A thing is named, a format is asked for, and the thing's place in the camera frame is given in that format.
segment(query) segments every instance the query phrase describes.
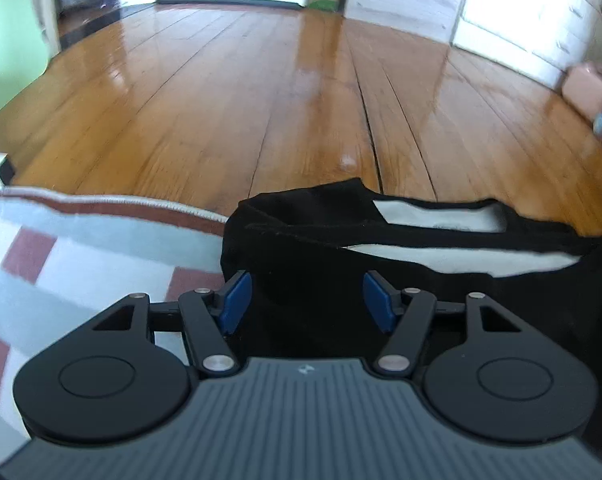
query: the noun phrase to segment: white lining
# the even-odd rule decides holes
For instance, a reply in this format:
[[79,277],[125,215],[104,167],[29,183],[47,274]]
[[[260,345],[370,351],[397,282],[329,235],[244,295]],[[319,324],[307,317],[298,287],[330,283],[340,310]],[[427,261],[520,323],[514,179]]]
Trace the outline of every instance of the white lining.
[[510,251],[466,248],[413,248],[380,244],[346,247],[350,251],[422,264],[437,272],[484,272],[495,278],[516,276],[526,272],[548,272],[569,267],[578,256],[552,252]]
[[426,209],[401,200],[373,200],[389,224],[453,229],[484,233],[502,233],[505,222],[497,215],[498,204],[481,209]]

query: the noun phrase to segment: rug edge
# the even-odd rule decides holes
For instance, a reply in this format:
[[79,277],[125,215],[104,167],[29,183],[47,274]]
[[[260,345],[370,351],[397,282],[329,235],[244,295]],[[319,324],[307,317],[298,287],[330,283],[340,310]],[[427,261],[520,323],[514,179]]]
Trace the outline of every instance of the rug edge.
[[194,206],[127,195],[68,195],[38,187],[8,186],[0,198],[20,198],[64,214],[101,214],[137,218],[222,236],[227,217]]

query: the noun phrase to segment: striped rug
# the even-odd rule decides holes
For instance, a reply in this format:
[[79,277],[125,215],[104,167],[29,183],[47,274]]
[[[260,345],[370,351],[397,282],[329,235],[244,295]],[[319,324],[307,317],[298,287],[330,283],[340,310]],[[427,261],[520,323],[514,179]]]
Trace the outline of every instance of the striped rug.
[[0,463],[28,439],[12,397],[20,367],[131,292],[218,288],[225,221],[139,197],[0,191]]

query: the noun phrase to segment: black bag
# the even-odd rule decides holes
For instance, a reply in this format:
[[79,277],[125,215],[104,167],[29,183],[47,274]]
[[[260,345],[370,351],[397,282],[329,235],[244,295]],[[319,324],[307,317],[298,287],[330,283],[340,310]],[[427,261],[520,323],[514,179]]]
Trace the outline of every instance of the black bag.
[[[600,403],[588,432],[602,445],[600,237],[524,218],[494,199],[431,203],[352,179],[243,200],[226,224],[221,264],[226,278],[238,269],[254,278],[251,307],[229,339],[241,360],[374,359],[387,336],[363,303],[368,270],[443,301],[483,292],[592,369]],[[431,350],[462,337],[440,338]]]

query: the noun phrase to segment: wooden floor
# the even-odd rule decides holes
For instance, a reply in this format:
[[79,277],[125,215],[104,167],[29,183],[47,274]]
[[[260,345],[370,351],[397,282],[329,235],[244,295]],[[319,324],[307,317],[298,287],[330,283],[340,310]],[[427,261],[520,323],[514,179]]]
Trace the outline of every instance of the wooden floor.
[[67,12],[63,16],[59,16],[56,26],[58,27],[59,36],[63,36],[68,32],[72,32],[76,28],[85,25],[96,18],[100,18],[108,12],[114,10],[113,6],[90,8],[90,9],[76,9]]
[[551,91],[333,14],[157,6],[73,46],[0,112],[15,183],[229,215],[360,176],[427,200],[495,196],[602,234],[602,147]]

